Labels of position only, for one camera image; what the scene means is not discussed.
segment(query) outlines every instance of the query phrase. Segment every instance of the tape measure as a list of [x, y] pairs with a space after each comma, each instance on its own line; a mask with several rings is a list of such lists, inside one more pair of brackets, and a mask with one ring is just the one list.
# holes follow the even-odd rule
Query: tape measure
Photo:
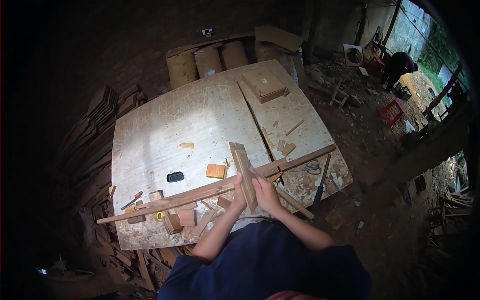
[[163, 218], [163, 213], [162, 212], [158, 212], [156, 215], [155, 215], [156, 219], [158, 221], [162, 221], [162, 218]]

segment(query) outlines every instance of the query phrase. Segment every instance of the brick wall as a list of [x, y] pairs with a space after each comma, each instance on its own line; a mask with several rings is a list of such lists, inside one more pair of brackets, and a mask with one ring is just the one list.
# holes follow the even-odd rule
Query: brick wall
[[40, 117], [35, 129], [48, 142], [48, 155], [101, 86], [122, 92], [138, 82], [148, 96], [162, 94], [169, 90], [169, 49], [201, 41], [209, 27], [217, 35], [244, 33], [286, 18], [294, 31], [302, 22], [301, 2], [107, 0], [57, 7], [32, 43], [22, 90]]

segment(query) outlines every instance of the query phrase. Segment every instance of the cardboard box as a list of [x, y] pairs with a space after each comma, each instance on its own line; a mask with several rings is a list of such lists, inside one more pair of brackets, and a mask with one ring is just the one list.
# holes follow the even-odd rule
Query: cardboard box
[[266, 68], [244, 73], [242, 80], [262, 104], [289, 93], [287, 87]]

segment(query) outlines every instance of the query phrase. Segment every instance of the red plastic stool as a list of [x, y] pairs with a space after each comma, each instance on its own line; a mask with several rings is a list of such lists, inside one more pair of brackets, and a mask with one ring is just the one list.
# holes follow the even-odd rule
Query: red plastic stool
[[378, 58], [377, 56], [374, 56], [370, 61], [369, 61], [369, 66], [370, 66], [370, 72], [375, 73], [378, 75], [381, 75], [384, 70], [385, 70], [385, 64], [384, 62]]
[[[396, 106], [398, 108], [398, 110], [400, 111], [398, 113], [398, 115], [394, 114], [393, 111], [392, 111], [392, 107], [393, 106]], [[387, 112], [390, 112], [393, 116], [393, 119], [391, 119]], [[385, 119], [387, 119], [388, 121], [388, 128], [392, 128], [393, 124], [395, 124], [395, 122], [398, 121], [398, 119], [403, 115], [404, 112], [407, 111], [407, 108], [405, 107], [405, 104], [403, 104], [402, 100], [400, 100], [399, 98], [395, 98], [392, 102], [390, 102], [389, 105], [387, 105], [385, 108], [383, 108], [382, 110], [380, 110], [378, 112], [379, 115], [383, 116]]]

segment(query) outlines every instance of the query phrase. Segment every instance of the wooden stool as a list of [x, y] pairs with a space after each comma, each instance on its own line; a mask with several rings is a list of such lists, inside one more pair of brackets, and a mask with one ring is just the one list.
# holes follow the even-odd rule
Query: wooden stool
[[[336, 102], [338, 103], [338, 110], [341, 110], [343, 105], [345, 104], [345, 102], [347, 101], [348, 99], [348, 94], [345, 93], [344, 91], [340, 90], [340, 84], [342, 83], [342, 79], [340, 79], [340, 81], [338, 82], [338, 84], [336, 85], [334, 91], [333, 91], [333, 95], [332, 95], [332, 101], [330, 101], [330, 106], [333, 105], [333, 102]], [[337, 93], [341, 93], [344, 97], [342, 99], [342, 101], [338, 101], [336, 99], [336, 94]]]
[[[396, 106], [398, 108], [398, 110], [400, 111], [398, 113], [398, 115], [394, 114], [393, 111], [392, 111], [392, 107], [393, 106]], [[393, 119], [391, 119], [387, 112], [390, 112], [393, 116]], [[404, 112], [407, 111], [407, 108], [405, 107], [405, 104], [403, 104], [402, 100], [400, 100], [399, 98], [395, 98], [392, 102], [390, 102], [389, 105], [387, 105], [385, 108], [383, 108], [382, 110], [380, 110], [378, 112], [379, 115], [383, 116], [385, 119], [387, 119], [388, 121], [388, 127], [389, 128], [392, 128], [393, 124], [395, 124], [395, 122], [398, 121], [398, 119], [403, 115]]]

